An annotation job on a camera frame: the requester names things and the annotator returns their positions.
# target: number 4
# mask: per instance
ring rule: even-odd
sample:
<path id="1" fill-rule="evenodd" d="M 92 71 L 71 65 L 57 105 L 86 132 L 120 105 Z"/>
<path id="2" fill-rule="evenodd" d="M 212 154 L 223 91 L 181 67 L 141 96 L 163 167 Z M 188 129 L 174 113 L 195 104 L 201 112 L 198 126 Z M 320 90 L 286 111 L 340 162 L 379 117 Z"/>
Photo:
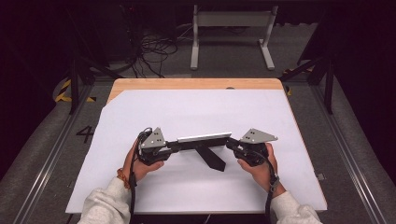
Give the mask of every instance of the number 4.
<path id="1" fill-rule="evenodd" d="M 88 138 L 90 137 L 90 135 L 94 134 L 94 133 L 91 133 L 91 130 L 92 130 L 92 127 L 90 125 L 88 125 L 83 130 L 81 130 L 78 133 L 76 133 L 76 135 L 85 135 L 84 143 L 87 143 L 88 142 Z"/>

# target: sleeve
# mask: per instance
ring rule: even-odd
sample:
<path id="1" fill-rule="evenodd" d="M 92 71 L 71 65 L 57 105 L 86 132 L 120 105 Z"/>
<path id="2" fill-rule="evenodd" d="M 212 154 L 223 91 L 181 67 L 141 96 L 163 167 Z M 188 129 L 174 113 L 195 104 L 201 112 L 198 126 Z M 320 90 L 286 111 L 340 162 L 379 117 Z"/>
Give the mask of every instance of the sleeve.
<path id="1" fill-rule="evenodd" d="M 114 177 L 107 189 L 95 189 L 85 200 L 81 220 L 85 223 L 129 223 L 131 191 Z"/>
<path id="2" fill-rule="evenodd" d="M 290 192 L 275 197 L 271 208 L 277 216 L 277 224 L 321 223 L 315 210 L 309 205 L 300 205 Z"/>

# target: human hand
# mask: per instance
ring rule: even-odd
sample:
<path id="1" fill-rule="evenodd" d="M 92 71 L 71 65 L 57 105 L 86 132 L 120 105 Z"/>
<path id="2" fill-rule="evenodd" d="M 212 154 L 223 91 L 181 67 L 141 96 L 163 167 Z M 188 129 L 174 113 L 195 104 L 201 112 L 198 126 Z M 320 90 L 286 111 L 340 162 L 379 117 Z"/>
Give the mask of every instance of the human hand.
<path id="1" fill-rule="evenodd" d="M 134 141 L 134 145 L 129 150 L 125 158 L 124 165 L 122 167 L 122 173 L 125 175 L 127 181 L 129 181 L 132 157 L 134 155 L 134 148 L 136 147 L 136 144 L 137 144 L 137 139 Z M 141 162 L 136 158 L 136 160 L 134 161 L 134 177 L 136 178 L 136 182 L 143 179 L 143 177 L 145 177 L 148 172 L 156 171 L 160 169 L 163 165 L 164 165 L 163 161 L 157 161 L 151 164 L 150 166 L 147 166 L 145 163 Z"/>
<path id="2" fill-rule="evenodd" d="M 274 155 L 274 149 L 270 143 L 265 143 L 265 145 L 268 150 L 268 161 L 271 162 L 274 167 L 274 171 L 277 173 L 277 162 Z M 244 169 L 253 176 L 253 179 L 260 185 L 260 187 L 262 187 L 267 192 L 270 190 L 271 177 L 270 168 L 267 162 L 253 167 L 242 159 L 238 159 L 238 163 L 241 165 L 242 169 Z M 275 198 L 277 195 L 280 195 L 285 191 L 286 190 L 283 188 L 282 184 L 279 183 L 276 187 L 276 191 L 274 192 L 273 197 Z"/>

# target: black cable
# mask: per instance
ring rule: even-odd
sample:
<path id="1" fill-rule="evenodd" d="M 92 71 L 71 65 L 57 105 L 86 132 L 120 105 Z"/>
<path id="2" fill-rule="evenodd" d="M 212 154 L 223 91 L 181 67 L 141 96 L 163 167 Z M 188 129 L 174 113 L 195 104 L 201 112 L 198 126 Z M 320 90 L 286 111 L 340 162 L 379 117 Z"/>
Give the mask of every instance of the black cable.
<path id="1" fill-rule="evenodd" d="M 268 164 L 268 167 L 270 169 L 270 188 L 268 190 L 268 196 L 267 196 L 267 201 L 265 202 L 265 216 L 267 217 L 267 222 L 271 223 L 271 201 L 273 198 L 273 194 L 275 191 L 275 188 L 277 186 L 277 181 L 279 180 L 278 176 L 276 175 L 274 166 L 272 163 L 268 160 L 268 158 L 264 157 L 262 154 L 252 151 L 254 154 L 257 156 L 261 157 L 262 159 L 265 160 L 265 162 Z"/>
<path id="2" fill-rule="evenodd" d="M 134 69 L 134 64 L 132 64 L 132 71 L 134 71 L 134 76 L 136 77 L 136 78 L 139 78 L 139 76 L 137 75 L 137 71 Z"/>
<path id="3" fill-rule="evenodd" d="M 161 72 L 163 68 L 163 61 L 165 61 L 170 54 L 174 54 L 177 52 L 177 44 L 176 41 L 173 41 L 169 38 L 161 38 L 160 36 L 156 36 L 153 34 L 146 34 L 143 36 L 140 43 L 140 53 L 137 55 L 137 61 L 141 65 L 144 63 L 146 67 L 158 77 L 164 77 Z M 161 59 L 157 61 L 147 59 L 147 55 L 150 53 L 155 53 L 161 55 Z M 150 63 L 159 63 L 160 69 L 159 71 L 154 71 Z"/>
<path id="4" fill-rule="evenodd" d="M 137 136 L 137 138 L 136 138 L 136 140 L 135 140 L 135 142 L 134 142 L 134 148 L 133 148 L 134 154 L 132 155 L 131 168 L 130 168 L 130 170 L 129 170 L 129 181 L 128 181 L 129 186 L 131 187 L 131 193 L 132 193 L 132 197 L 131 197 L 131 207 L 130 207 L 130 209 L 129 209 L 129 211 L 130 211 L 130 213 L 131 213 L 131 219 L 129 220 L 129 223 L 130 223 L 130 224 L 133 223 L 132 217 L 133 217 L 133 215 L 134 215 L 134 201 L 135 201 L 135 199 L 136 199 L 136 190 L 135 190 L 135 187 L 136 187 L 137 185 L 136 185 L 136 176 L 134 175 L 134 162 L 138 159 L 138 158 L 136 157 L 136 153 L 137 153 L 137 150 L 138 150 L 139 145 L 140 145 L 140 143 L 142 142 L 143 138 L 145 138 L 145 137 L 147 138 L 151 133 L 152 133 L 152 128 L 147 128 L 147 129 L 145 129 L 143 132 L 141 132 L 141 133 Z"/>

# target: metal rail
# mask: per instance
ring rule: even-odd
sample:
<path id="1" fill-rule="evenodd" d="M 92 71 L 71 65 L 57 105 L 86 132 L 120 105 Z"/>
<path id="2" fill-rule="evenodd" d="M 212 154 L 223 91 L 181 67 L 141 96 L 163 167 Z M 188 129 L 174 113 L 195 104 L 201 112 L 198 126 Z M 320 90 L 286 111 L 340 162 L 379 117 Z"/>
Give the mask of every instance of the metal rail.
<path id="1" fill-rule="evenodd" d="M 350 177 L 356 187 L 357 192 L 361 196 L 361 200 L 367 210 L 367 213 L 372 220 L 372 223 L 378 224 L 385 224 L 388 223 L 382 212 L 381 209 L 378 207 L 378 204 L 375 201 L 373 193 L 370 191 L 370 188 L 367 184 L 366 177 L 364 176 L 363 172 L 359 168 L 358 164 L 356 163 L 352 152 L 347 145 L 347 141 L 345 140 L 342 132 L 338 126 L 337 121 L 335 120 L 333 115 L 329 115 L 327 113 L 326 106 L 323 104 L 323 93 L 321 92 L 319 86 L 311 86 L 311 91 L 313 92 L 318 104 L 320 105 L 320 109 L 322 113 L 325 115 L 328 124 L 332 129 L 332 133 L 338 143 L 339 152 L 341 157 L 346 165 L 346 168 L 350 174 Z"/>
<path id="2" fill-rule="evenodd" d="M 35 206 L 37 205 L 37 202 L 50 179 L 52 171 L 55 168 L 55 165 L 59 157 L 62 154 L 62 151 L 64 150 L 64 145 L 67 139 L 67 135 L 69 135 L 70 130 L 73 127 L 73 124 L 76 121 L 76 118 L 78 117 L 78 114 L 81 111 L 83 104 L 85 103 L 85 99 L 87 99 L 91 90 L 92 90 L 92 86 L 84 86 L 82 88 L 81 95 L 79 98 L 79 104 L 76 108 L 76 111 L 73 113 L 73 115 L 70 115 L 67 118 L 66 122 L 64 123 L 64 126 L 54 146 L 52 147 L 52 150 L 49 153 L 46 162 L 44 163 L 43 167 L 38 173 L 37 178 L 35 179 L 35 183 L 30 189 L 28 196 L 26 197 L 20 211 L 18 212 L 17 216 L 14 219 L 13 222 L 14 224 L 28 222 L 30 215 L 32 215 L 33 210 L 35 209 Z"/>

